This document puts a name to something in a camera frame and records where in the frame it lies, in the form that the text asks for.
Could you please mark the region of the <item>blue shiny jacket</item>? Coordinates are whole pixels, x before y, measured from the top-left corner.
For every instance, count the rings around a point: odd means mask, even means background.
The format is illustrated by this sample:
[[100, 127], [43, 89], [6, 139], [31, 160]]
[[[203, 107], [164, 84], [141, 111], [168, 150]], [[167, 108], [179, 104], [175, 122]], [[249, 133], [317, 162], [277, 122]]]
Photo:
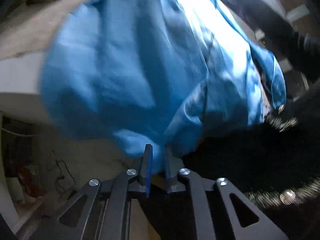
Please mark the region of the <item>blue shiny jacket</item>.
[[220, 0], [89, 0], [52, 42], [40, 94], [73, 139], [109, 138], [132, 158], [195, 149], [203, 132], [261, 124], [286, 102], [274, 55]]

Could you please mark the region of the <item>plaid woven table cloth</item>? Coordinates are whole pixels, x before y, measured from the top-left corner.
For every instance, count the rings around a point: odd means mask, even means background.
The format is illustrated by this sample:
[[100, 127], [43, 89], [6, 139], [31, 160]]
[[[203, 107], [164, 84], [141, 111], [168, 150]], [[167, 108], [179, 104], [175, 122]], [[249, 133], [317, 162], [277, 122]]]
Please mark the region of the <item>plaid woven table cloth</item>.
[[67, 14], [87, 0], [56, 0], [21, 7], [1, 24], [1, 59], [45, 50]]

